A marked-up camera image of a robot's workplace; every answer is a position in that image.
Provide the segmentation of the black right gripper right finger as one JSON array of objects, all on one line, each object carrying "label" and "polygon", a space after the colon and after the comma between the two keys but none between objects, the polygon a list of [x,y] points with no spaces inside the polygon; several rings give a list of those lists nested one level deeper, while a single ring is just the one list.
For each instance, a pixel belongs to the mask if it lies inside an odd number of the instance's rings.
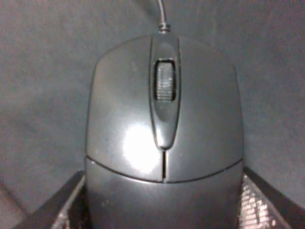
[{"label": "black right gripper right finger", "polygon": [[305,209],[244,168],[237,229],[303,229]]}]

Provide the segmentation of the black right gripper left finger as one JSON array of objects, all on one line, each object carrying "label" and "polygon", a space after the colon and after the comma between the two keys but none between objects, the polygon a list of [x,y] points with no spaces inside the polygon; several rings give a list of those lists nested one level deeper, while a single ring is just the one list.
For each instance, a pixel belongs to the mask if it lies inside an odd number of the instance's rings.
[{"label": "black right gripper left finger", "polygon": [[38,210],[19,224],[20,229],[87,229],[89,211],[85,174],[76,172]]}]

